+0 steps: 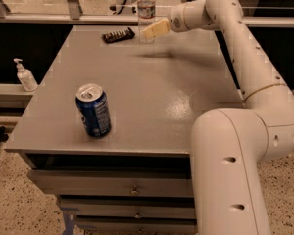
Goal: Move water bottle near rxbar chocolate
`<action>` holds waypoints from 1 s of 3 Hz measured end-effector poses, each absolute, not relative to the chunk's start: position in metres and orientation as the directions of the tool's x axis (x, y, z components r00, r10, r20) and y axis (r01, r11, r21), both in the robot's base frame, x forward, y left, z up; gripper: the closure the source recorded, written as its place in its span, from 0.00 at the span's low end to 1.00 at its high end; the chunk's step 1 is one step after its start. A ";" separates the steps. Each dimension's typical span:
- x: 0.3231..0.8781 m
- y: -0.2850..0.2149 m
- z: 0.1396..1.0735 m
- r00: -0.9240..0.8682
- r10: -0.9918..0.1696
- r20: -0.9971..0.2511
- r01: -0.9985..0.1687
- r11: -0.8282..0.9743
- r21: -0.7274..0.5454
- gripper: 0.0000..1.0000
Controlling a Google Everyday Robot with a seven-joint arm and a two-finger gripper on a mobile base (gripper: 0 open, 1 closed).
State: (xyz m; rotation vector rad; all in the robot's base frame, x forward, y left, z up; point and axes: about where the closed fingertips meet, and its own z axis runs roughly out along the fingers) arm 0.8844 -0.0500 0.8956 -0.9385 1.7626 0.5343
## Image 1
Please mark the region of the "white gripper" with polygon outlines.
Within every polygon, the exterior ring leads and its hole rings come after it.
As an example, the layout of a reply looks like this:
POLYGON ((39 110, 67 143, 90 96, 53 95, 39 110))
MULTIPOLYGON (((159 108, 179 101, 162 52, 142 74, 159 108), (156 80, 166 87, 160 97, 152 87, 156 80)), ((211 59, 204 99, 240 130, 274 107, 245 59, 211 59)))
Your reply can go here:
POLYGON ((184 15, 184 5, 180 4, 171 8, 169 20, 161 19, 147 26, 141 31, 144 39, 153 39, 166 35, 170 30, 174 32, 184 32, 186 30, 184 15))

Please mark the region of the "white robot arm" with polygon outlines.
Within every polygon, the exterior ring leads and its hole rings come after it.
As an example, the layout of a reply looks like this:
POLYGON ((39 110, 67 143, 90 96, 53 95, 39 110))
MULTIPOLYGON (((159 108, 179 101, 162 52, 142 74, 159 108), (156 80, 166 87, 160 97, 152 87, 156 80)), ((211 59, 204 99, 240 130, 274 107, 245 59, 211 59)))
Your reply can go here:
POLYGON ((224 37, 244 104, 207 111, 194 122, 190 163, 198 232, 271 235, 257 163, 294 150, 294 95, 243 22, 239 0, 180 4, 142 35, 197 28, 224 37))

